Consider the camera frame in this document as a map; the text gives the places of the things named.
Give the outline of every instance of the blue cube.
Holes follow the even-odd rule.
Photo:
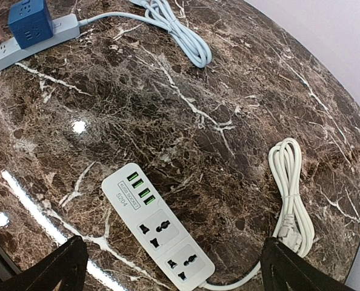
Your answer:
[[[52,18],[45,0],[22,0],[12,5],[8,25],[22,49],[53,36]]]

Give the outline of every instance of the green usb port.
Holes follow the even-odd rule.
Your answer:
[[[140,194],[138,194],[138,196],[145,197],[146,195],[148,195],[150,193],[150,190],[148,188],[146,188],[144,191],[142,191]]]
[[[132,173],[129,177],[127,177],[127,180],[130,182],[138,177],[137,172]]]
[[[135,182],[132,186],[133,186],[133,188],[135,189],[135,188],[137,188],[138,186],[141,186],[143,183],[144,183],[143,180],[140,179],[140,180],[138,180],[137,182]]]
[[[156,198],[152,195],[148,199],[144,201],[145,205],[148,205],[149,203],[153,202]]]

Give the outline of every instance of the marble countertop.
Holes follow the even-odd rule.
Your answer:
[[[0,2],[2,23],[12,3]],[[174,290],[101,191],[133,161],[215,263],[209,282],[232,283],[276,224],[281,199],[267,155],[293,137],[316,232],[306,260],[345,280],[360,242],[360,108],[245,2],[177,3],[181,21],[210,44],[206,69],[166,32],[113,18],[0,73],[0,244],[26,269],[81,235],[85,290]],[[143,14],[123,0],[48,4],[54,18]],[[238,290],[261,286],[258,275]]]

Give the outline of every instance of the white cable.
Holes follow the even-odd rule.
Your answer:
[[[129,1],[144,7],[146,9],[145,16],[124,12],[108,12],[79,21],[79,26],[87,25],[109,16],[137,19],[168,31],[195,66],[204,68],[211,63],[212,53],[210,47],[200,36],[180,23],[167,0],[151,0],[150,4],[145,0]]]
[[[299,193],[301,161],[300,146],[293,138],[286,138],[269,151],[270,170],[282,198],[281,212],[272,235],[278,236],[280,241],[303,258],[312,247],[315,230]],[[249,274],[231,285],[216,286],[205,282],[200,287],[215,291],[232,290],[249,281],[260,268],[261,263],[258,262]]]

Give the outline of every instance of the power strip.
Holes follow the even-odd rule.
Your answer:
[[[132,234],[181,291],[212,276],[215,265],[170,210],[141,168],[130,163],[107,177],[102,189]]]
[[[21,49],[15,38],[0,44],[0,71],[35,53],[69,41],[80,35],[79,22],[75,14],[69,14],[53,21],[53,37],[26,49]]]

